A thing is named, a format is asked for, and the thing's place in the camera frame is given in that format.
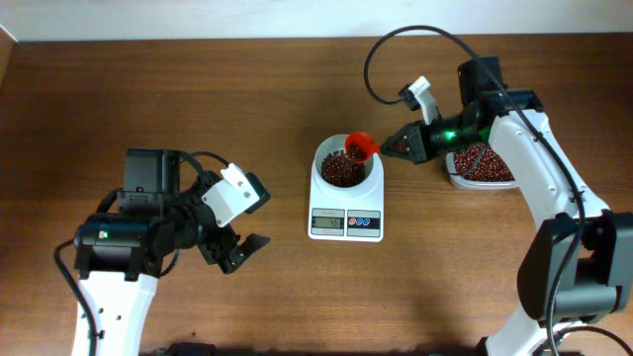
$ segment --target white wall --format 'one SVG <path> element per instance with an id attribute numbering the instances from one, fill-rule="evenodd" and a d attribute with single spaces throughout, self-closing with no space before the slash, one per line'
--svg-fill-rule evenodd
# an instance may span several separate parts
<path id="1" fill-rule="evenodd" d="M 0 0 L 18 41 L 633 31 L 633 0 Z"/>

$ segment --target cable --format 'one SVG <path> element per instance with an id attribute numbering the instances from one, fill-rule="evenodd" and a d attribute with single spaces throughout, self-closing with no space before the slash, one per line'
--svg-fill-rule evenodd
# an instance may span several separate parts
<path id="1" fill-rule="evenodd" d="M 172 269 L 174 269 L 174 267 L 176 267 L 176 263 L 178 263 L 178 260 L 180 259 L 180 252 L 182 252 L 180 248 L 174 251 L 174 257 L 171 259 L 171 262 L 169 262 L 169 266 L 167 266 L 164 271 L 160 272 L 160 277 L 165 277 Z"/>
<path id="2" fill-rule="evenodd" d="M 372 85 L 369 83 L 369 63 L 372 61 L 372 57 L 374 56 L 374 52 L 376 52 L 376 49 L 378 49 L 378 47 L 380 45 L 382 45 L 383 42 L 388 40 L 390 37 L 391 36 L 386 35 L 383 38 L 381 38 L 379 41 L 376 42 L 376 44 L 374 44 L 372 49 L 369 51 L 369 54 L 367 54 L 367 58 L 365 59 L 365 66 L 363 68 L 363 78 L 365 79 L 365 87 L 369 91 L 369 94 L 371 94 L 372 97 L 374 97 L 374 99 L 378 100 L 379 102 L 381 102 L 383 104 L 394 105 L 394 104 L 398 104 L 399 102 L 401 102 L 404 99 L 403 98 L 396 99 L 396 100 L 383 99 L 383 98 L 379 97 L 378 94 L 376 94 L 376 92 L 374 92 L 374 89 L 372 89 Z"/>
<path id="3" fill-rule="evenodd" d="M 595 326 L 571 326 L 568 328 L 565 328 L 559 332 L 557 332 L 557 335 L 559 337 L 559 339 L 562 339 L 563 336 L 565 336 L 566 334 L 572 333 L 572 332 L 577 332 L 577 331 L 589 331 L 589 332 L 595 332 L 595 333 L 599 333 L 600 335 L 604 335 L 608 338 L 610 338 L 611 340 L 617 342 L 618 345 L 620 345 L 624 351 L 626 351 L 626 354 L 629 356 L 633 356 L 633 350 L 631 350 L 631 347 L 629 345 L 626 344 L 626 342 L 624 340 L 622 340 L 619 336 L 617 336 L 616 334 L 612 333 L 611 331 L 605 330 L 603 328 L 600 327 L 595 327 Z"/>
<path id="4" fill-rule="evenodd" d="M 208 151 L 196 151 L 191 153 L 192 157 L 196 157 L 199 155 L 204 155 L 204 156 L 208 156 L 208 157 L 212 157 L 217 159 L 219 162 L 221 162 L 223 165 L 225 165 L 226 167 L 228 167 L 228 161 L 225 160 L 224 158 L 222 158 L 220 155 L 215 154 L 213 152 L 208 152 Z"/>
<path id="5" fill-rule="evenodd" d="M 458 176 L 461 176 L 461 177 L 467 176 L 470 172 L 472 172 L 475 168 L 477 168 L 477 165 L 479 164 L 479 161 L 482 160 L 482 158 L 484 158 L 484 154 L 486 154 L 486 151 L 488 150 L 488 147 L 490 147 L 490 144 L 486 142 L 486 144 L 484 144 L 482 149 L 479 150 L 479 153 L 477 153 L 477 157 L 475 157 L 475 160 L 473 161 L 473 163 L 471 163 L 471 166 L 468 167 L 467 170 L 465 170 L 462 173 L 448 172 L 448 174 L 450 174 L 450 175 L 458 175 Z"/>
<path id="6" fill-rule="evenodd" d="M 501 83 L 498 81 L 495 75 L 482 62 L 479 56 L 470 47 L 468 47 L 468 45 L 465 44 L 463 41 L 461 41 L 454 35 L 451 35 L 442 29 L 438 29 L 436 27 L 426 26 L 426 25 L 407 26 L 407 27 L 403 27 L 403 28 L 391 31 L 390 33 L 384 35 L 381 39 L 379 39 L 376 42 L 376 44 L 374 44 L 372 49 L 369 51 L 369 54 L 367 55 L 367 59 L 365 60 L 365 85 L 367 86 L 369 93 L 374 97 L 374 99 L 384 104 L 398 103 L 398 101 L 387 101 L 380 98 L 371 89 L 371 86 L 369 85 L 369 80 L 368 80 L 369 61 L 371 57 L 374 55 L 374 52 L 376 51 L 376 49 L 378 49 L 378 46 L 383 44 L 386 40 L 392 38 L 393 36 L 397 34 L 407 32 L 407 31 L 414 31 L 414 30 L 432 31 L 434 33 L 440 34 L 444 36 L 445 38 L 447 38 L 448 40 L 452 41 L 454 44 L 458 45 L 468 55 L 470 55 L 471 58 L 473 58 L 473 60 L 475 60 L 477 64 L 479 64 L 479 66 L 484 70 L 484 72 L 486 73 L 486 75 L 488 75 L 491 81 L 493 81 L 493 83 L 497 86 L 498 91 L 505 97 L 507 102 L 510 104 L 512 109 L 516 112 L 519 118 L 523 121 L 523 123 L 527 126 L 530 132 L 534 134 L 536 139 L 539 140 L 543 144 L 547 152 L 552 156 L 552 159 L 554 159 L 556 164 L 559 166 L 559 169 L 561 170 L 561 172 L 565 176 L 565 179 L 570 185 L 570 189 L 572 190 L 572 196 L 574 197 L 574 201 L 576 202 L 578 206 L 579 223 L 576 229 L 576 234 L 574 235 L 574 239 L 572 240 L 572 243 L 570 244 L 569 249 L 565 253 L 565 256 L 563 257 L 561 265 L 559 266 L 558 271 L 556 272 L 556 276 L 554 277 L 554 285 L 552 286 L 552 290 L 548 297 L 547 312 L 546 312 L 546 319 L 545 319 L 546 328 L 547 328 L 547 339 L 550 343 L 552 355 L 560 356 L 560 354 L 558 353 L 558 349 L 556 348 L 556 342 L 554 339 L 554 331 L 553 331 L 554 306 L 556 304 L 556 295 L 561 285 L 563 273 L 565 273 L 567 266 L 572 260 L 572 257 L 574 256 L 574 251 L 576 251 L 576 249 L 580 246 L 581 240 L 583 238 L 583 233 L 585 232 L 586 216 L 585 216 L 585 206 L 583 204 L 583 197 L 581 195 L 581 192 L 579 191 L 578 186 L 576 185 L 576 182 L 574 181 L 574 178 L 572 177 L 572 173 L 569 171 L 569 169 L 567 169 L 561 157 L 556 153 L 556 151 L 554 150 L 552 145 L 547 141 L 547 139 L 543 137 L 543 133 L 539 132 L 532 125 L 532 123 L 530 123 L 530 121 L 527 119 L 523 111 L 518 107 L 516 102 L 509 96 L 509 94 L 507 93 L 503 85 L 501 85 Z"/>
<path id="7" fill-rule="evenodd" d="M 88 338 L 90 339 L 89 341 L 90 347 L 89 347 L 88 355 L 95 356 L 97 354 L 97 336 L 98 336 L 97 331 L 96 331 L 97 324 L 95 322 L 95 316 L 90 311 L 90 307 L 88 307 L 88 303 L 86 302 L 86 299 L 83 297 L 83 294 L 81 294 L 81 291 L 79 290 L 79 287 L 77 286 L 77 283 L 75 282 L 74 279 L 72 279 L 70 272 L 68 272 L 68 269 L 63 264 L 63 261 L 61 260 L 61 256 L 60 256 L 61 250 L 67 246 L 70 246 L 71 244 L 73 244 L 73 242 L 74 242 L 74 239 L 71 238 L 67 240 L 66 242 L 63 242 L 58 247 L 56 247 L 55 252 L 53 253 L 53 257 L 55 258 L 55 264 L 57 265 L 57 268 L 59 268 L 59 272 L 61 272 L 61 274 L 63 275 L 63 278 L 68 283 L 68 286 L 70 286 L 70 289 L 72 290 L 72 294 L 75 295 L 75 298 L 77 299 L 77 302 L 79 302 L 79 305 L 83 309 L 84 314 L 88 317 Z"/>

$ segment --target scale display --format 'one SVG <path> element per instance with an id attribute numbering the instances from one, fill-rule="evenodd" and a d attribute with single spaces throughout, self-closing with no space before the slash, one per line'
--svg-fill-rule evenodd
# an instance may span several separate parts
<path id="1" fill-rule="evenodd" d="M 343 219 L 341 218 L 314 218 L 314 227 L 332 227 L 341 228 L 343 226 Z"/>

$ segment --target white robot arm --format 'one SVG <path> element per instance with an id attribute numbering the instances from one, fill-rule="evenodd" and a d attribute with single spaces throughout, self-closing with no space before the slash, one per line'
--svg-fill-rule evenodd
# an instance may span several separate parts
<path id="1" fill-rule="evenodd" d="M 497 59 L 488 57 L 484 60 L 500 78 Z M 571 238 L 566 237 L 576 228 L 579 205 L 553 155 L 517 112 L 508 108 L 490 80 L 482 80 L 481 68 L 470 61 L 462 64 L 458 71 L 464 111 L 447 119 L 432 115 L 406 125 L 381 146 L 381 152 L 423 163 L 442 151 L 459 150 L 487 140 L 503 159 L 518 183 L 539 232 L 519 270 L 521 304 L 501 330 L 480 342 L 477 351 L 482 356 L 540 355 L 539 352 L 549 349 L 544 323 L 547 295 L 551 291 L 554 273 L 561 264 L 562 254 L 569 246 Z M 412 110 L 421 109 L 424 115 L 435 113 L 437 106 L 427 92 L 429 87 L 428 81 L 420 77 L 401 91 L 401 96 Z M 565 288 L 557 298 L 557 322 L 553 330 L 558 332 L 571 326 L 596 322 L 609 312 L 620 311 L 628 301 L 632 274 L 626 256 L 633 253 L 633 233 L 629 227 L 633 226 L 633 216 L 614 215 L 581 179 L 556 142 L 548 117 L 531 90 L 509 90 L 509 95 L 519 102 L 527 121 L 549 142 L 579 187 L 586 218 L 596 221 L 584 241 L 591 239 L 591 234 L 602 228 L 596 227 L 598 224 L 605 223 L 613 230 L 609 236 L 599 236 L 603 241 L 609 241 L 605 242 L 609 247 L 597 250 L 592 259 L 578 261 L 576 251 L 566 272 L 569 277 L 566 277 Z M 561 223 L 567 224 L 564 235 L 551 228 Z M 600 277 L 592 280 L 591 274 Z"/>

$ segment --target orange scoop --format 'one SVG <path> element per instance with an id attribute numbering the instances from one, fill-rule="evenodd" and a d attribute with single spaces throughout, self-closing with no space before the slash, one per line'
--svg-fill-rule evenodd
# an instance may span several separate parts
<path id="1" fill-rule="evenodd" d="M 365 132 L 351 133 L 345 140 L 345 152 L 358 163 L 364 163 L 367 159 L 380 153 L 380 146 L 374 142 L 374 139 Z"/>

